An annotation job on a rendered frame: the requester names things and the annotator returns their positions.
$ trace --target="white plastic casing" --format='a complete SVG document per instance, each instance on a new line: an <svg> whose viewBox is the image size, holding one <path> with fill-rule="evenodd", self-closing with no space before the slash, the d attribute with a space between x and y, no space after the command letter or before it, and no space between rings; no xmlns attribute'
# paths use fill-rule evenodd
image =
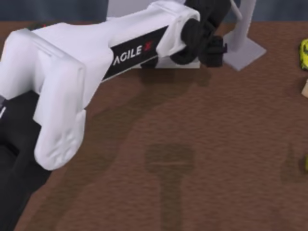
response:
<svg viewBox="0 0 308 231"><path fill-rule="evenodd" d="M185 47L180 33L199 12L173 1L94 25L59 23L34 31L12 32L0 62L0 95L12 99L39 94L34 120L41 125L36 161L47 170L65 165L78 151L85 108L113 61L110 47L168 26L156 49L159 57Z"/></svg>

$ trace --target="robotic arm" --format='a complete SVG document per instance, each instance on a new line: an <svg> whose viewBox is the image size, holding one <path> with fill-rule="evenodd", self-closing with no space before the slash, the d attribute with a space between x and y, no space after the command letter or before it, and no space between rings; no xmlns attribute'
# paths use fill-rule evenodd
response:
<svg viewBox="0 0 308 231"><path fill-rule="evenodd" d="M101 82L166 56L221 66L227 47L214 33L230 8L157 1L100 24L12 32L0 62L0 230L12 231L31 194L76 154Z"/></svg>

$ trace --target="white box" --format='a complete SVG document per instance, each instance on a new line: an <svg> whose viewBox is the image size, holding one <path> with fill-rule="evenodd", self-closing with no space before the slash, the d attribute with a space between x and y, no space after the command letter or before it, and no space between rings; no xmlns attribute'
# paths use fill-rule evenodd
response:
<svg viewBox="0 0 308 231"><path fill-rule="evenodd" d="M156 0L109 0L107 20L111 20L115 17L125 16L131 13L142 11L150 5L150 3ZM184 3L185 0L175 0L180 3ZM159 60L157 68L200 68L200 62L196 60L188 65L176 65L170 60L169 57Z"/></svg>

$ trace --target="beige object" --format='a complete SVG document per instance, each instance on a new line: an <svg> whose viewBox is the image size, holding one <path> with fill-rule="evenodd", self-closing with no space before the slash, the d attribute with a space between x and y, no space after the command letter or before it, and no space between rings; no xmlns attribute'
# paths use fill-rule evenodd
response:
<svg viewBox="0 0 308 231"><path fill-rule="evenodd" d="M302 90L302 95L308 98L308 80L306 81L306 84Z"/></svg>

